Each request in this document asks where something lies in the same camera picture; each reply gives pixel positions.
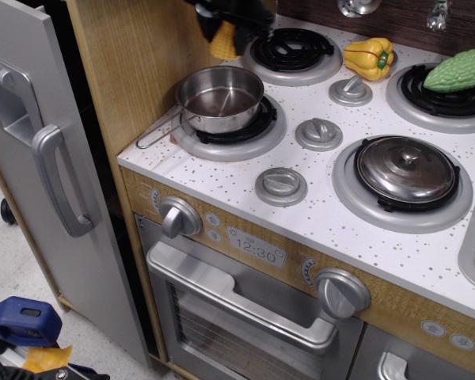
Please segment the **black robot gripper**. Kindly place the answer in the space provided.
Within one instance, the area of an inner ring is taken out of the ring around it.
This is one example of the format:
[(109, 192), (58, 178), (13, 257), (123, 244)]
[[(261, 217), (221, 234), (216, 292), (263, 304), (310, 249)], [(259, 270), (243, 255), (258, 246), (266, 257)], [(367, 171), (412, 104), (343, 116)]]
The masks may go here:
[(236, 55), (245, 49), (257, 33), (272, 28), (274, 16), (262, 1), (256, 0), (188, 0), (195, 7), (197, 20), (208, 42), (211, 42), (224, 21), (235, 25), (234, 48)]

